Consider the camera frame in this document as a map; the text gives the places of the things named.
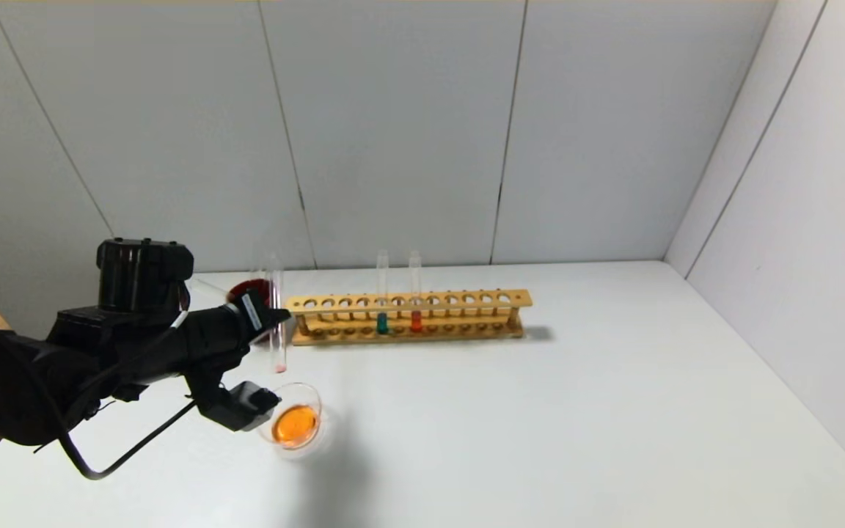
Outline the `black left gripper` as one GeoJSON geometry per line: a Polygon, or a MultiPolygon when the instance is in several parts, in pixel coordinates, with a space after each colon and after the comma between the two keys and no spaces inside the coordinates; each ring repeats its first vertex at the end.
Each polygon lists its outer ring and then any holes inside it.
{"type": "Polygon", "coordinates": [[[291,311],[272,307],[257,290],[192,311],[184,320],[184,369],[214,369],[220,364],[232,369],[252,345],[291,318],[291,311]]]}

